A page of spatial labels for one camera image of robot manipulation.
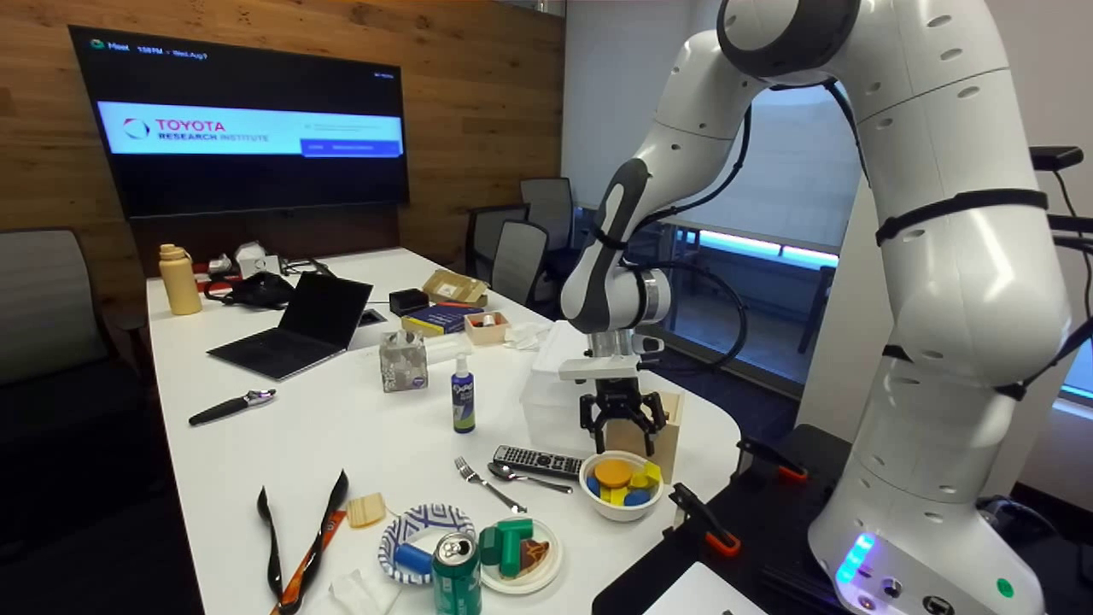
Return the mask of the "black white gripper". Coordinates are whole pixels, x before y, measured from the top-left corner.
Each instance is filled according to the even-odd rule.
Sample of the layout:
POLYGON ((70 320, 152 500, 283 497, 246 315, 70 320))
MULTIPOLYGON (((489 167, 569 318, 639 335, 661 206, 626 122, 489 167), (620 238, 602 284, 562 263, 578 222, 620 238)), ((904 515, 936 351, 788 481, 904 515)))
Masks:
POLYGON ((578 380, 593 381, 593 392, 582 396, 582 427, 602 441, 610 419, 632 419, 646 433, 657 433, 665 424, 657 392, 639 388, 636 358, 586 358, 578 380))

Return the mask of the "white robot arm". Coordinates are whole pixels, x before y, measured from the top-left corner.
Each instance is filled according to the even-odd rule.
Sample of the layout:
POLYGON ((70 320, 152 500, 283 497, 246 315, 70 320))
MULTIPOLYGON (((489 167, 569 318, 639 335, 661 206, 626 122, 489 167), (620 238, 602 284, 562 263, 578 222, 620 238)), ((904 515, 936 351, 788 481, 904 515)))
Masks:
POLYGON ((662 318, 665 276, 628 271, 626 244, 714 182, 761 90, 819 83, 851 98, 891 335, 809 555, 854 613, 1046 615, 1043 580, 977 508, 1022 387, 1074 325, 985 0, 720 0, 606 187, 565 318, 587 335, 662 318))

